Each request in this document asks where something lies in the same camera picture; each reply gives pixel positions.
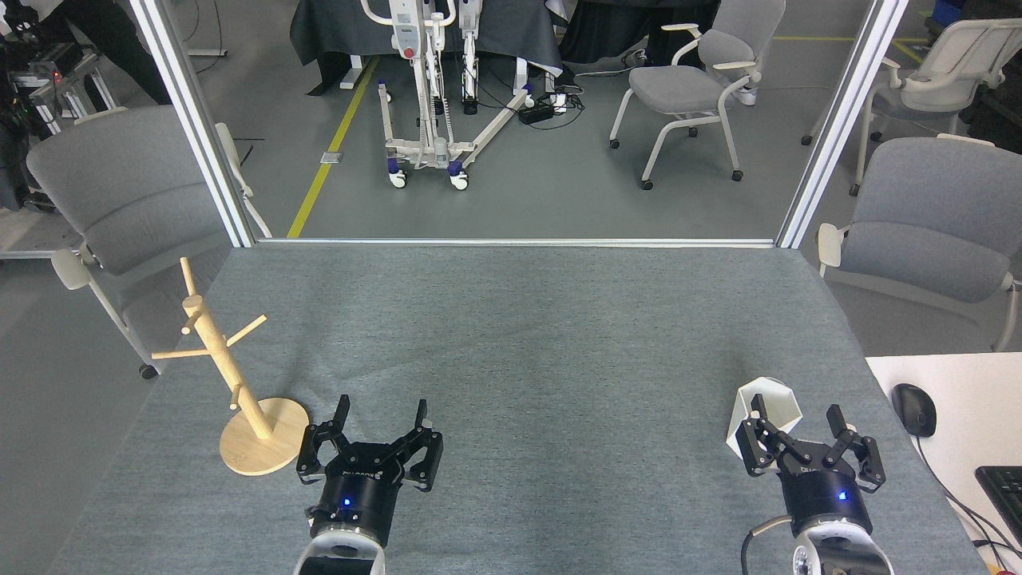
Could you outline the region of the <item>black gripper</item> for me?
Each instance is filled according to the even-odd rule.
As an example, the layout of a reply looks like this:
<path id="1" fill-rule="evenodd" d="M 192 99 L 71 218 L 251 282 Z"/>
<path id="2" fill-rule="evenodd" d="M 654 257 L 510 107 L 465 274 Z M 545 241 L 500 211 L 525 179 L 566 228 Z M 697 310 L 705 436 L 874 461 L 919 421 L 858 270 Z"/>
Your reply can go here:
<path id="1" fill-rule="evenodd" d="M 427 401 L 420 399 L 413 425 L 391 444 L 353 443 L 344 436 L 350 397 L 342 395 L 329 421 L 311 423 L 304 429 L 297 477 L 303 484 L 326 479 L 319 504 L 311 507 L 311 535 L 329 529 L 360 530 L 382 546 L 388 543 L 399 487 L 405 480 L 418 490 L 431 490 L 437 477 L 444 437 L 428 422 Z M 337 454 L 325 467 L 320 447 L 330 442 Z M 420 462 L 406 470 L 405 463 L 425 448 Z"/>
<path id="2" fill-rule="evenodd" d="M 790 452 L 782 456 L 782 498 L 791 517 L 791 532 L 799 534 L 820 521 L 847 520 L 872 533 L 860 488 L 877 491 L 886 481 L 876 440 L 860 434 L 841 408 L 831 404 L 827 422 L 835 443 L 822 458 L 822 465 L 811 465 L 799 461 L 796 441 L 766 418 L 763 394 L 753 396 L 751 408 L 736 431 L 739 452 L 752 477 L 762 474 L 782 452 Z M 858 460 L 857 477 L 853 467 L 843 461 L 847 450 Z"/>

